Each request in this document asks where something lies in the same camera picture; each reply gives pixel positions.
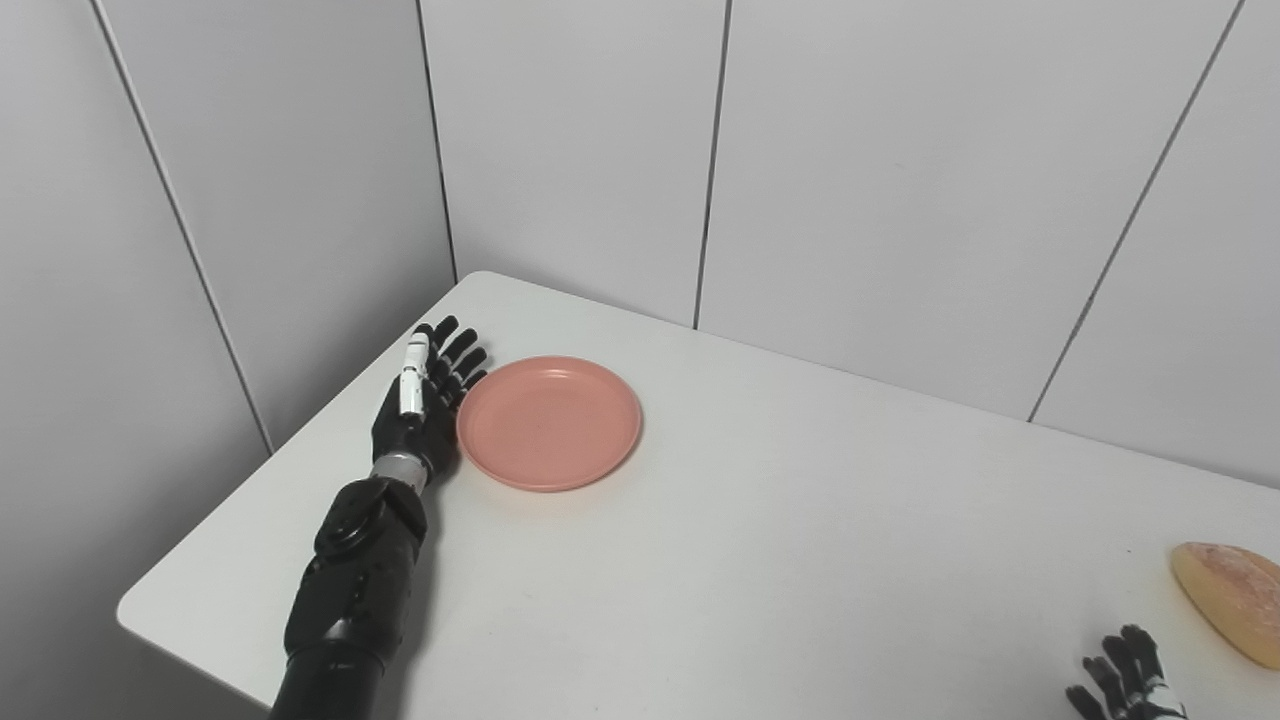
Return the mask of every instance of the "tabletop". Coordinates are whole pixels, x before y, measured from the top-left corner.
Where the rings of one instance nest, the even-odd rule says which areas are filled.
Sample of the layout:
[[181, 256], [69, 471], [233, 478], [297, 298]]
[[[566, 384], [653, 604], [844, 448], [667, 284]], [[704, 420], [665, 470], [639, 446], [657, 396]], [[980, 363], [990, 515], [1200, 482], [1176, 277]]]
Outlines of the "tabletop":
[[[1079, 657], [1125, 623], [1161, 643], [1193, 717], [1280, 708], [1280, 674], [1231, 650], [1169, 570], [1185, 541], [1280, 560], [1280, 491], [492, 273], [424, 320], [447, 314], [498, 365], [611, 368], [644, 429], [577, 491], [467, 462], [429, 491], [385, 716], [1074, 720]], [[403, 338], [147, 573], [120, 623], [269, 705], [311, 539], [369, 471], [402, 354]]]

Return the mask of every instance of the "bread loaf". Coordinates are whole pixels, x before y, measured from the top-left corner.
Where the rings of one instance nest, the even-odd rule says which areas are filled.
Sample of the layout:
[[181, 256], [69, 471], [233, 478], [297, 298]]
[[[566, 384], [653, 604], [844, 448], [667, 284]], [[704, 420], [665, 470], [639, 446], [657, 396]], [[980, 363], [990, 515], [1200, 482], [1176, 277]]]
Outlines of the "bread loaf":
[[1280, 670], [1280, 566], [1240, 547], [1188, 542], [1174, 548], [1174, 575], [1231, 644]]

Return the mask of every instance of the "white wall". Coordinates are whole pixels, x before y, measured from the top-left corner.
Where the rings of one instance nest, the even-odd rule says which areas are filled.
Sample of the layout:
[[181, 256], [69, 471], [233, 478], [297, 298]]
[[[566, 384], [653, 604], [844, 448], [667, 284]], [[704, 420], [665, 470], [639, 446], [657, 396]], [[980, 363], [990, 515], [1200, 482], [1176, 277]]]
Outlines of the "white wall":
[[453, 286], [412, 0], [102, 0], [273, 445]]
[[1277, 49], [1247, 3], [1036, 421], [1280, 487]]
[[91, 6], [0, 3], [0, 715], [115, 717], [116, 601], [266, 448]]
[[689, 324], [724, 0], [422, 0], [458, 272]]
[[1027, 418], [1233, 5], [737, 0], [699, 327]]

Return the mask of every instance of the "robotic arm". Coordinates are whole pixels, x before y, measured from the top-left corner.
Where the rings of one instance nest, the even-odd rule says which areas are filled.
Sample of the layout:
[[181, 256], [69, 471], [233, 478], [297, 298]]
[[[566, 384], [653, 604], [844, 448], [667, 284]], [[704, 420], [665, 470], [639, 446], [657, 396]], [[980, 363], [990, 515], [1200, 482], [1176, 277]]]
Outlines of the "robotic arm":
[[458, 460], [456, 413], [484, 377], [476, 332], [419, 325], [374, 420], [372, 469], [342, 488], [284, 630], [288, 665], [269, 720], [365, 720], [401, 643], [426, 538], [422, 489]]

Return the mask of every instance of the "black fingers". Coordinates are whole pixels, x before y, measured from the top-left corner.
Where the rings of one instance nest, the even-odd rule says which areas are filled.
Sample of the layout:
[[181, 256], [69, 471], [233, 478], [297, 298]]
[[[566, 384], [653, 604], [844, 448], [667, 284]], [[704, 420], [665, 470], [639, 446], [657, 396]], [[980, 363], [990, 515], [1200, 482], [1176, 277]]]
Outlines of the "black fingers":
[[453, 342], [444, 348], [444, 356], [449, 359], [449, 364], [457, 363], [462, 352], [475, 345], [477, 337], [475, 328], [467, 328], [458, 333], [458, 337], [453, 338]]
[[1129, 651], [1138, 661], [1143, 683], [1151, 685], [1152, 682], [1164, 682], [1165, 669], [1160, 666], [1160, 657], [1156, 655], [1156, 641], [1151, 639], [1147, 630], [1138, 625], [1125, 625], [1120, 629], [1120, 637], [1124, 638]]
[[1147, 691], [1142, 675], [1138, 673], [1138, 661], [1129, 652], [1129, 644], [1116, 635], [1107, 635], [1102, 639], [1102, 650], [1111, 659], [1111, 665], [1120, 671], [1120, 680], [1124, 683], [1124, 694], [1128, 698], [1140, 696]]
[[477, 366], [480, 366], [480, 363], [484, 363], [485, 357], [488, 357], [488, 354], [483, 347], [477, 347], [458, 361], [457, 366], [453, 368], [453, 372], [449, 373], [449, 377], [444, 379], [444, 387], [440, 388], [440, 398], [444, 400], [445, 405], [449, 407], [457, 407], [462, 404], [462, 396], [465, 396], [476, 382], [467, 382], [467, 378]]
[[448, 384], [447, 380], [449, 379], [449, 375], [454, 373], [458, 357], [461, 357], [462, 354], [475, 343], [476, 337], [476, 332], [467, 328], [458, 333], [458, 337], [453, 338], [453, 342], [451, 342], [449, 346], [440, 352], [440, 357], [436, 359], [434, 365], [431, 365], [429, 372], [431, 384], [442, 391], [444, 389], [444, 386]]
[[1083, 685], [1066, 688], [1066, 700], [1071, 701], [1071, 706], [1075, 707], [1075, 711], [1084, 720], [1107, 720], [1107, 716], [1102, 714], [1102, 706], [1098, 705], [1098, 701], [1093, 700], [1093, 696]]
[[453, 315], [440, 320], [439, 325], [435, 325], [435, 332], [431, 333], [431, 343], [436, 347], [444, 345], [444, 338], [453, 334], [453, 331], [458, 329], [458, 319]]
[[480, 363], [484, 363], [484, 359], [488, 356], [489, 354], [486, 354], [483, 347], [477, 347], [471, 352], [468, 352], [466, 357], [460, 360], [458, 364], [453, 368], [453, 374], [458, 377], [458, 382], [461, 383], [462, 380], [467, 379], [471, 375], [471, 373], [480, 366]]
[[1093, 678], [1093, 682], [1098, 684], [1102, 689], [1102, 696], [1107, 701], [1107, 711], [1111, 712], [1112, 717], [1124, 717], [1126, 715], [1128, 702], [1125, 702], [1124, 689], [1120, 687], [1120, 675], [1116, 674], [1115, 667], [1107, 662], [1106, 657], [1085, 657], [1084, 669]]
[[488, 374], [489, 374], [488, 372], [480, 370], [479, 373], [471, 375], [471, 378], [467, 379], [467, 382], [462, 384], [462, 392], [467, 392], [468, 389], [474, 388], [476, 386], [476, 383], [480, 382], [481, 378], [484, 378]]

